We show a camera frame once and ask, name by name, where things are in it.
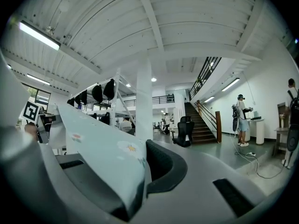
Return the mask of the brown wooden stand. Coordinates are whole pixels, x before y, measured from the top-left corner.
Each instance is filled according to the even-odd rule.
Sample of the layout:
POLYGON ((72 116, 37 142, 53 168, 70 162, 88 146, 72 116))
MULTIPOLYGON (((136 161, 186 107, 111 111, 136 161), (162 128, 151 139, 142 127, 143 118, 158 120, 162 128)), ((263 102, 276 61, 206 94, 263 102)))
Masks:
POLYGON ((275 129, 276 132, 276 143, 273 150, 273 156, 275 156, 279 151, 286 151, 286 139, 289 127, 289 115, 284 115, 285 113, 285 102, 277 105, 278 107, 278 128, 275 129))

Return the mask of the black mezzanine railing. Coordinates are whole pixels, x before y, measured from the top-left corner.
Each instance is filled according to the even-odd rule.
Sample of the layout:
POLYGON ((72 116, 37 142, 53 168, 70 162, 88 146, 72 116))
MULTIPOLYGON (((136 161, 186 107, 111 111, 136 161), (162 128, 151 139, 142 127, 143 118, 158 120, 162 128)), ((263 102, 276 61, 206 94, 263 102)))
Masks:
MULTIPOLYGON (((167 103, 174 103, 174 102, 175 102, 174 94, 152 98, 153 105, 167 104, 167 103)), ((124 104, 126 106, 136 106, 136 99, 125 100, 124 104)))
POLYGON ((209 79, 211 74, 216 69, 217 65, 221 61, 221 57, 207 57, 205 59, 205 62, 203 64, 203 67, 201 68, 199 75, 197 76, 193 86, 189 90, 189 99, 191 100, 202 88, 202 86, 206 83, 206 81, 209 79))

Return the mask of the white square pillar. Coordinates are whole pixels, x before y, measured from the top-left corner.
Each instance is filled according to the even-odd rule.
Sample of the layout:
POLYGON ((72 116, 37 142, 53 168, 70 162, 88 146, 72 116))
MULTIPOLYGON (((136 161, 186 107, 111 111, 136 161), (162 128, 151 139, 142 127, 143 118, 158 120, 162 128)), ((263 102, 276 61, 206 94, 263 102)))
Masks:
POLYGON ((146 55, 139 57, 136 83, 136 137, 146 141, 153 139, 152 72, 146 55))

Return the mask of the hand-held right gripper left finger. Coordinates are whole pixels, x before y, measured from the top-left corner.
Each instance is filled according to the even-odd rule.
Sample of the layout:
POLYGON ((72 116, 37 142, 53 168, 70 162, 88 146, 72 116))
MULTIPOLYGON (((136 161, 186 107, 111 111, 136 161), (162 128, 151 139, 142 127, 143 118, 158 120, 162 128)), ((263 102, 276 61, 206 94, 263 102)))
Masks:
POLYGON ((0 127, 0 208, 20 224, 120 224, 129 216, 118 195, 78 154, 51 148, 14 127, 0 127))

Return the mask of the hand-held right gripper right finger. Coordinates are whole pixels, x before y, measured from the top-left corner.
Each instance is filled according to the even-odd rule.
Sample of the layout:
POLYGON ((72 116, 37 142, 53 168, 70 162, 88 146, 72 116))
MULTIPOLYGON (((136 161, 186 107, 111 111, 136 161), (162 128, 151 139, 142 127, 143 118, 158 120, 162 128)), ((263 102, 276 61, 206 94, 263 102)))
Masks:
POLYGON ((148 185, 148 197, 131 224, 267 224, 280 196, 266 196, 249 178, 221 160, 159 141, 148 156, 169 156, 171 169, 148 185))

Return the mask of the rows of black bags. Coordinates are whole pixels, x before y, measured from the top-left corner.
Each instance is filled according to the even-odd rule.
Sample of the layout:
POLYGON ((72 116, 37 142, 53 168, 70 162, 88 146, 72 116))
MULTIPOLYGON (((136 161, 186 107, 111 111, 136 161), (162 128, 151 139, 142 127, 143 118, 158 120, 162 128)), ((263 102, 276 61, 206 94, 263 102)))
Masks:
POLYGON ((115 96, 115 80, 111 78, 110 80, 104 81, 103 83, 95 83, 89 88, 83 90, 78 95, 67 100, 67 104, 75 106, 87 105, 89 103, 101 104, 103 100, 112 100, 115 96))

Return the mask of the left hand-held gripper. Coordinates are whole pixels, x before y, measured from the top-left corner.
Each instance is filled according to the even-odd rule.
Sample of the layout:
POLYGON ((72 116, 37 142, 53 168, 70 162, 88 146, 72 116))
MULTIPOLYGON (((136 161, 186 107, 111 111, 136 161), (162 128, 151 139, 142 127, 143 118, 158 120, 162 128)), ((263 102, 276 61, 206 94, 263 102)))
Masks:
POLYGON ((41 106, 37 106, 34 103, 27 102, 22 117, 27 123, 34 123, 38 129, 39 143, 47 144, 50 139, 51 125, 57 120, 56 115, 46 114, 42 111, 41 106))

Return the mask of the black office chair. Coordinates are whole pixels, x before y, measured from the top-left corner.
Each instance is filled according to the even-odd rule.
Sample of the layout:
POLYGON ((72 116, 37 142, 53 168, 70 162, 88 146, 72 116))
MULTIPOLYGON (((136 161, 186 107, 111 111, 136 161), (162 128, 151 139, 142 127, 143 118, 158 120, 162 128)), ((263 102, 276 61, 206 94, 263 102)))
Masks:
POLYGON ((178 122, 178 131, 172 131, 172 141, 181 147, 189 147, 192 142, 194 122, 191 116, 183 116, 178 122))

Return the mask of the large glass window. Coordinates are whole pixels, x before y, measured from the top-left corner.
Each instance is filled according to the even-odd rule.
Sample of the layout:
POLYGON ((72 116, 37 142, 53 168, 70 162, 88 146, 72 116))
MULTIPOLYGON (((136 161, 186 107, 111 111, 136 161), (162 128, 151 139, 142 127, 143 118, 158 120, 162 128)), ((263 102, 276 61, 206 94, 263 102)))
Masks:
POLYGON ((42 90, 28 87, 27 91, 30 93, 29 101, 37 104, 48 105, 50 101, 50 93, 42 90))

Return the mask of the person's left hand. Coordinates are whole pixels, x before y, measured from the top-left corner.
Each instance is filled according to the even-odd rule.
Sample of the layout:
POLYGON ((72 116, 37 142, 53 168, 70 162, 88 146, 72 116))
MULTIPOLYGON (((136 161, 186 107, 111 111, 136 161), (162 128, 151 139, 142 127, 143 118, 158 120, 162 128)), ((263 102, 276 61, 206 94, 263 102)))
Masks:
POLYGON ((39 141, 38 135, 37 135, 38 129, 34 123, 32 123, 32 122, 27 123, 24 127, 24 130, 25 130, 25 132, 29 133, 35 141, 39 141))

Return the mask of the white metal shelving rack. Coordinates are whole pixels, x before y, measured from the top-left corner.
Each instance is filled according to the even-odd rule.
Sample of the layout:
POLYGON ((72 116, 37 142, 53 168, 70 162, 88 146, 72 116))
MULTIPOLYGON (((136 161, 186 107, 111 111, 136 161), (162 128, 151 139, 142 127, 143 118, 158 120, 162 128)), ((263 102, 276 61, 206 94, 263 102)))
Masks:
MULTIPOLYGON (((124 98, 130 97, 136 94, 136 88, 127 82, 124 76, 121 75, 121 69, 118 68, 115 76, 112 77, 115 80, 115 96, 112 100, 103 100, 101 104, 89 103, 87 105, 81 105, 80 109, 87 115, 93 116, 100 120, 101 117, 109 117, 109 125, 115 128, 119 127, 119 123, 123 118, 133 119, 133 115, 130 113, 128 106, 124 104, 124 98)), ((70 99, 83 90, 72 94, 70 99)))

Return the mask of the brown wooden stair handrail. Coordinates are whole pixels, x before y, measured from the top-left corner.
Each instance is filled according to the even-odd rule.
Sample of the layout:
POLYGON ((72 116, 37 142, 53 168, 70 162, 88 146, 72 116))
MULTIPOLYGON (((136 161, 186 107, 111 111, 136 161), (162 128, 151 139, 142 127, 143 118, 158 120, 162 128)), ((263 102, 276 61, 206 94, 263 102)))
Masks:
POLYGON ((199 100, 196 102, 198 113, 208 126, 218 143, 222 142, 222 127, 220 111, 212 114, 199 100))

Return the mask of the ceiling tube light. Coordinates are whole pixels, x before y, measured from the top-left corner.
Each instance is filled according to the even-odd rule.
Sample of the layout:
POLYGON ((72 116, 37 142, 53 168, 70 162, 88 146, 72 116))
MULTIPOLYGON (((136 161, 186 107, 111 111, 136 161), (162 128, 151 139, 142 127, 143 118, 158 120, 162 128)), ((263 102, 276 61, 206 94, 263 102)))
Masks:
POLYGON ((26 34, 30 35, 31 37, 39 40, 40 42, 46 44, 47 46, 51 47, 52 49, 58 51, 60 49, 60 43, 49 37, 48 35, 42 33, 41 31, 37 30, 35 27, 31 26, 25 21, 19 22, 19 29, 26 34))
POLYGON ((30 75, 30 74, 27 74, 26 76, 27 76, 28 78, 33 79, 33 80, 35 80, 35 81, 38 81, 38 82, 40 82, 40 83, 42 83, 42 84, 50 85, 49 82, 47 82, 47 81, 45 81, 45 80, 42 80, 42 79, 40 79, 40 78, 37 78, 37 77, 35 77, 35 76, 32 76, 32 75, 30 75))

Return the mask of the light blue floral tablecloth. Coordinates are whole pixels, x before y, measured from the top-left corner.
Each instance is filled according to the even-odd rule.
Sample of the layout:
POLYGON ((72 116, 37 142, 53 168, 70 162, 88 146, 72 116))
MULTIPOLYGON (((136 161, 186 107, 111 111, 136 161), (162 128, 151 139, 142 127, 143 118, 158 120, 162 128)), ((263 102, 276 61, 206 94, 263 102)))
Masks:
POLYGON ((97 178, 116 195, 128 217, 140 208, 146 169, 146 143, 79 111, 59 105, 66 133, 97 178))

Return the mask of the dark wooden staircase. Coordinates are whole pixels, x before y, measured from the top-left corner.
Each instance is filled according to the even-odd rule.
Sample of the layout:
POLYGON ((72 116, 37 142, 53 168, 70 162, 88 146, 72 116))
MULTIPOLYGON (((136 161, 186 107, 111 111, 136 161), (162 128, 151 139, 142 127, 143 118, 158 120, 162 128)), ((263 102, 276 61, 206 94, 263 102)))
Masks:
POLYGON ((185 115, 190 116, 191 121, 194 122, 194 128, 192 131, 192 145, 217 143, 215 135, 212 133, 198 111, 196 111, 196 109, 189 102, 185 103, 185 115))

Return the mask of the white counter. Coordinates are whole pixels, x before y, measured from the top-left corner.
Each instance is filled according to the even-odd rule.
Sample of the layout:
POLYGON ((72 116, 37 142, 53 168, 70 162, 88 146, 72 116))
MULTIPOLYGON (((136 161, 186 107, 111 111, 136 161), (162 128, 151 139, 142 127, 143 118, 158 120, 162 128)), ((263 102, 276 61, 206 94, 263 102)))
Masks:
POLYGON ((246 132, 245 140, 250 141, 250 125, 254 124, 256 128, 256 144, 262 145, 264 143, 264 119, 247 119, 249 129, 246 132))

